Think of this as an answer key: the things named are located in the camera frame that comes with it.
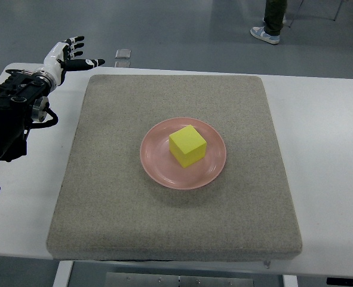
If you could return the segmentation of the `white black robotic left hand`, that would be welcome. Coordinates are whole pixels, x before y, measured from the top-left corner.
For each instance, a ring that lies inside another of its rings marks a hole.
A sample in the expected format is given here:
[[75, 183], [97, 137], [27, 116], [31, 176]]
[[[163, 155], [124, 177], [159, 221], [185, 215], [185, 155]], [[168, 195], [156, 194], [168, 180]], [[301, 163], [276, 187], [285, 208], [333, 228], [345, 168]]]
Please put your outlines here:
[[58, 42], [46, 55], [42, 66], [33, 72], [33, 76], [48, 81], [50, 91], [65, 81], [67, 72], [88, 71], [105, 64], [103, 59], [78, 59], [83, 55], [84, 37], [76, 36]]

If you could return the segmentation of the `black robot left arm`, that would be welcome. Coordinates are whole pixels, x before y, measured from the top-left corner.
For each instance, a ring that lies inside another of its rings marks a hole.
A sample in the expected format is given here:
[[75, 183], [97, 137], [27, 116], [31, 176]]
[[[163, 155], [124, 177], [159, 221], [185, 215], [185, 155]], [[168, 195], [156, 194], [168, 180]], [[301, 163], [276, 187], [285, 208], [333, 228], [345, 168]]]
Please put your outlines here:
[[31, 129], [58, 123], [50, 109], [48, 95], [53, 86], [48, 78], [25, 70], [7, 69], [9, 77], [0, 84], [0, 162], [11, 162], [27, 154]]

